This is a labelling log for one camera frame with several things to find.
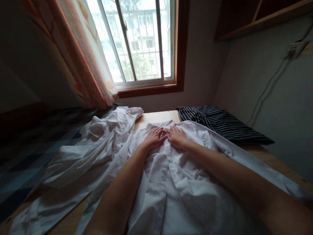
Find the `white garment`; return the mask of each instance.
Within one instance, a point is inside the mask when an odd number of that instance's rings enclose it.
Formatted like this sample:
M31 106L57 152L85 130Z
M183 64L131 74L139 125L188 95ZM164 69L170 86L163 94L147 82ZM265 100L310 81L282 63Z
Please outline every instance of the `white garment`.
M106 119L94 117L81 131L82 141L60 149L42 179L54 189L14 220L11 234L45 233L92 192L76 231L82 234L105 190L150 130L175 124L148 124L146 129L129 135L142 110L123 109L118 108ZM295 198L306 197L296 183L208 128L192 121L175 125L183 128L188 138L249 167ZM148 153L128 221L129 234L266 232L187 152L171 146L166 139Z
M93 117L75 146L62 146L48 164L41 184L51 187L19 214L10 234L41 235L75 208L97 185L129 134L141 108L117 107L108 117Z
M83 233L105 190L150 130L170 125L183 128L189 139L254 170L293 197L307 198L296 183L205 126L192 121L148 124L146 129L131 133L99 180L76 234ZM166 139L148 153L128 234L267 234L267 230L196 158Z

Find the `window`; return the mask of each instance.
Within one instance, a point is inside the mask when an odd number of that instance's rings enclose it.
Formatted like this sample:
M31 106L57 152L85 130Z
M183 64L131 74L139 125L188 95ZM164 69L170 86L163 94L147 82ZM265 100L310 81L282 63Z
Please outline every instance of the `window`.
M135 28L135 26L134 26L134 21L132 21L131 19L127 19L126 20L126 22L127 22L127 28L128 29L134 29Z
M116 49L119 50L119 51L123 49L122 44L119 41L115 42L115 46L116 46Z
M146 41L146 43L147 43L147 48L152 48L152 47L154 47L154 40L153 39L148 39L147 41Z
M93 18L101 12L103 22L96 28L118 90L175 84L174 0L128 1L130 6L124 0L87 3ZM108 46L108 40L115 46Z
M131 42L131 47L133 48L133 51L139 51L139 44L138 41Z
M138 20L139 20L139 25L140 26L144 26L146 25L146 19L143 15L138 16Z
M152 15L147 15L146 16L146 22L147 22L147 24L151 24L152 25Z

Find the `hand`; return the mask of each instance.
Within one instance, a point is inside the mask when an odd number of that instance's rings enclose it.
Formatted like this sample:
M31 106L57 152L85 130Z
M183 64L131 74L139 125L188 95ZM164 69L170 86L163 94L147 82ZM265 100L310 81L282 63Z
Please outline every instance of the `hand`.
M158 147L166 139L166 135L160 138L162 133L166 133L166 131L163 130L163 127L153 129L152 131L149 132L149 134L141 143L141 145L148 151Z
M185 143L189 141L183 129L179 129L176 126L170 126L169 129L165 128L165 130L167 132L167 139L177 148L182 149Z

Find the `blue checkered mat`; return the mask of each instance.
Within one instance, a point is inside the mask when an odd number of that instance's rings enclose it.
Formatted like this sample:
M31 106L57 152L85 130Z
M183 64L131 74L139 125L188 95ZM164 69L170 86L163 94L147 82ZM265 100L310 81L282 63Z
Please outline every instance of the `blue checkered mat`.
M0 145L0 225L20 206L39 182L45 166L63 145L79 142L80 129L93 116L104 118L112 110L54 111L37 126Z

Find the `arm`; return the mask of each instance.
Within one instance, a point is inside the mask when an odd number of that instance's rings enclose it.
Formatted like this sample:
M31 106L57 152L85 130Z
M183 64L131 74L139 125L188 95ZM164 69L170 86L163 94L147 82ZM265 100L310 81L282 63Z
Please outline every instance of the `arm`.
M166 131L172 145L195 156L259 216L272 234L313 234L310 211L290 195L249 168L194 143L182 129L171 126Z
M140 183L149 150L159 146L166 135L162 128L153 129L137 147L103 195L85 229L86 234L123 234Z

